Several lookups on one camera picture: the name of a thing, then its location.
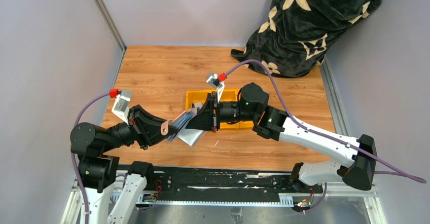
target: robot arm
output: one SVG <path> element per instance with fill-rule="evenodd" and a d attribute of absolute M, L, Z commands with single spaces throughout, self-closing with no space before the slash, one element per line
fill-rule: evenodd
<path fill-rule="evenodd" d="M 217 89 L 224 88 L 222 83 L 214 86 Z M 369 190 L 372 187 L 375 160 L 349 147 L 354 145 L 376 155 L 372 137 L 362 135 L 357 139 L 338 135 L 296 119 L 303 125 L 299 127 L 285 111 L 268 105 L 269 95 L 254 83 L 240 89 L 238 101 L 220 102 L 222 89 L 208 93 L 203 105 L 194 107 L 192 113 L 182 113 L 175 120 L 151 115 L 140 105 L 129 108 L 131 93 L 124 90 L 116 96 L 112 109 L 124 122 L 107 129 L 80 123 L 72 129 L 71 152 L 77 154 L 80 160 L 78 169 L 88 194 L 91 223 L 126 223 L 137 195 L 154 184 L 152 164 L 134 162 L 128 172 L 125 191 L 108 216 L 107 207 L 114 189 L 119 158 L 105 156 L 105 152 L 123 145 L 130 146 L 135 141 L 144 150 L 165 139 L 173 140 L 176 137 L 196 141 L 203 131 L 217 132 L 223 122 L 234 124 L 253 121 L 253 131 L 263 138 L 299 144 L 333 159 L 317 164 L 297 163 L 290 175 L 290 183 L 294 188 L 339 181 L 359 190 Z M 342 138 L 349 144 L 341 145 L 332 139 L 310 133 L 309 130 Z M 84 223 L 84 207 L 81 215 L 81 223 Z"/>

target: white bracket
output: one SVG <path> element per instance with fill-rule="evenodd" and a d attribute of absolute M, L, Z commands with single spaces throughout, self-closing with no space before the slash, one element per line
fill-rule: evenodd
<path fill-rule="evenodd" d="M 146 188 L 146 186 L 146 177 L 142 177 L 140 174 L 128 175 L 122 193 L 107 218 L 107 223 L 128 223 L 130 215 L 136 204 L 137 197 L 144 188 Z"/>
<path fill-rule="evenodd" d="M 131 100 L 131 92 L 127 90 L 122 90 L 120 94 L 115 98 L 114 106 L 112 107 L 112 112 L 122 121 L 128 124 L 128 112 L 130 108 L 128 103 Z"/>
<path fill-rule="evenodd" d="M 225 84 L 224 81 L 220 82 L 218 85 L 214 83 L 214 81 L 218 79 L 218 74 L 210 73 L 206 78 L 206 83 L 210 84 L 217 90 L 218 102 L 221 100 L 221 96 L 223 94 Z"/>
<path fill-rule="evenodd" d="M 309 132 L 309 129 L 324 133 L 326 135 L 330 135 L 332 137 L 339 138 L 351 145 L 359 147 L 360 143 L 357 142 L 357 138 L 335 134 L 330 131 L 307 124 L 297 118 L 296 120 L 300 124 L 302 124 L 306 128 L 306 130 L 297 126 L 293 122 L 293 120 L 291 120 L 291 118 L 286 118 L 282 126 L 285 131 L 281 132 L 281 134 L 279 135 L 279 141 L 291 142 L 317 151 L 332 158 L 344 167 L 350 167 L 354 163 L 352 157 L 358 154 L 357 150 L 354 150 L 353 148 L 348 148 L 345 145 L 332 139 L 328 139 L 317 134 L 311 133 Z"/>
<path fill-rule="evenodd" d="M 97 189 L 85 188 L 89 204 L 89 223 L 106 223 L 108 220 L 108 208 L 111 200 L 112 191 L 115 183 L 104 188 L 103 192 L 98 193 Z M 81 218 L 80 223 L 85 224 L 85 208 L 81 193 Z"/>
<path fill-rule="evenodd" d="M 322 182 L 342 182 L 342 177 L 337 174 L 339 168 L 340 164 L 335 161 L 304 163 L 299 171 L 299 180 L 308 186 Z"/>

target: red cable connector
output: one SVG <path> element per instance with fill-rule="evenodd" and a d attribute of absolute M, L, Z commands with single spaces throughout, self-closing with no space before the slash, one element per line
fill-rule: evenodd
<path fill-rule="evenodd" d="M 222 74 L 218 75 L 218 80 L 220 80 L 220 82 L 223 82 L 223 81 L 225 81 L 226 79 L 227 79 L 227 76 L 226 76 L 224 73 L 222 73 Z"/>
<path fill-rule="evenodd" d="M 109 91 L 109 96 L 111 97 L 111 98 L 115 98 L 115 97 L 117 97 L 118 96 L 118 94 L 120 93 L 120 91 L 118 90 L 118 89 L 111 89 L 110 91 Z"/>

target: metal frame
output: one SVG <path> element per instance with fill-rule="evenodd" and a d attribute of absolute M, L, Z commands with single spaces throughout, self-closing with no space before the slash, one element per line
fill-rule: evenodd
<path fill-rule="evenodd" d="M 80 210 L 81 210 L 81 195 L 77 191 L 71 191 L 60 223 L 76 224 Z"/>
<path fill-rule="evenodd" d="M 325 62 L 322 63 L 322 65 L 319 67 L 319 70 L 321 72 L 322 82 L 324 83 L 327 101 L 329 103 L 336 133 L 349 136 L 350 131 L 348 130 L 348 125 L 343 116 L 343 109 L 333 81 L 332 72 L 327 58 L 325 58 Z"/>
<path fill-rule="evenodd" d="M 371 224 L 387 224 L 379 197 L 365 197 L 364 203 Z"/>
<path fill-rule="evenodd" d="M 109 30 L 114 36 L 114 39 L 117 42 L 118 46 L 120 47 L 122 52 L 125 53 L 127 46 L 125 45 L 124 40 L 122 40 L 122 37 L 117 27 L 115 26 L 115 23 L 112 20 L 106 6 L 104 5 L 103 0 L 94 0 L 94 2 L 97 5 L 98 9 L 100 10 L 101 15 L 103 16 L 103 19 L 106 21 L 106 25 L 108 26 Z"/>

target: gray wall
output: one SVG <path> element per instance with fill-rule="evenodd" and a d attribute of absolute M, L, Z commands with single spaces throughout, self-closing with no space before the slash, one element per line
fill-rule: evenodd
<path fill-rule="evenodd" d="M 354 136 L 374 136 L 381 158 L 427 180 L 429 2 L 383 0 L 328 53 Z M 375 183 L 388 223 L 429 223 L 428 184 L 395 176 L 376 176 Z"/>
<path fill-rule="evenodd" d="M 112 85 L 121 52 L 93 0 L 0 0 L 1 223 L 59 223 L 79 110 Z M 106 102 L 84 119 L 100 122 Z"/>
<path fill-rule="evenodd" d="M 103 0 L 132 45 L 244 46 L 271 0 Z"/>

